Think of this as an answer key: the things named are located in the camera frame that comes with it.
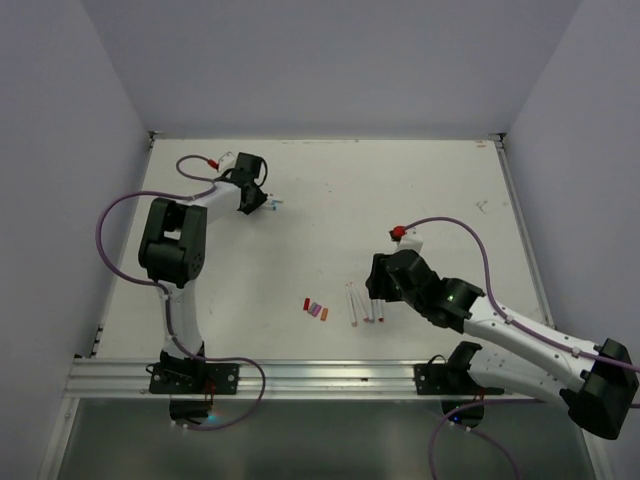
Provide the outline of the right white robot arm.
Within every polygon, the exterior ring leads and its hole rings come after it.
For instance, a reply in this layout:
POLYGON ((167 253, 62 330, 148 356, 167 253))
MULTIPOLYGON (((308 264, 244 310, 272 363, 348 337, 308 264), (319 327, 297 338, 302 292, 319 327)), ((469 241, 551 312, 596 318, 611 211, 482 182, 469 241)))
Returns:
POLYGON ((628 349, 608 338, 597 344, 539 324, 495 301, 488 290, 442 278, 419 253, 378 253, 365 282, 373 300, 404 302, 432 325, 465 334, 450 355, 451 389, 502 389, 564 405, 583 430, 619 437, 639 388, 628 349))

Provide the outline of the orange white pen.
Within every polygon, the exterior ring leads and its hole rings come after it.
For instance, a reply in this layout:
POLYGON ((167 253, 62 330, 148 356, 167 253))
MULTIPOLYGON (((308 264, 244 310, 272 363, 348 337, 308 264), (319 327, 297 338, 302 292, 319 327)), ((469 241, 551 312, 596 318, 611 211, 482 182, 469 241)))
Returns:
POLYGON ((351 326, 355 328, 358 326, 358 316, 355 309, 355 304, 353 302, 352 291, 349 283, 345 285, 345 295, 346 295, 347 310, 349 314, 349 322, 351 326))

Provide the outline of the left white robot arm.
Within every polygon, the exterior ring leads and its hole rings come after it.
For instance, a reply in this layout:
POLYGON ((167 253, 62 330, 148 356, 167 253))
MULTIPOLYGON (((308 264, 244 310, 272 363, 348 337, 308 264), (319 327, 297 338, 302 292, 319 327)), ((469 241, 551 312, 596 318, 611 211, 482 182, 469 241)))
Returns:
POLYGON ((196 312, 196 279, 206 256, 207 228, 234 212, 252 214, 268 200, 262 190, 266 160, 241 152, 235 163, 192 196, 153 195, 138 252, 139 265, 164 302, 162 356, 180 359, 172 379, 185 392, 201 390, 208 379, 204 340, 196 312))

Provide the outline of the red capped white pen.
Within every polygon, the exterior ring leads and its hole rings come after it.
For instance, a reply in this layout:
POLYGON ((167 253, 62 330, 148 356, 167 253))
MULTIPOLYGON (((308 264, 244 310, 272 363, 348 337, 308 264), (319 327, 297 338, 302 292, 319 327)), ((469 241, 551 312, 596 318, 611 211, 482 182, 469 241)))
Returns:
POLYGON ((378 304, 378 306, 377 306, 377 309, 378 309, 378 315, 377 315, 378 316, 378 321, 380 323, 382 323, 382 322, 384 322, 384 319, 385 319, 384 302, 382 300, 378 300, 377 304, 378 304))

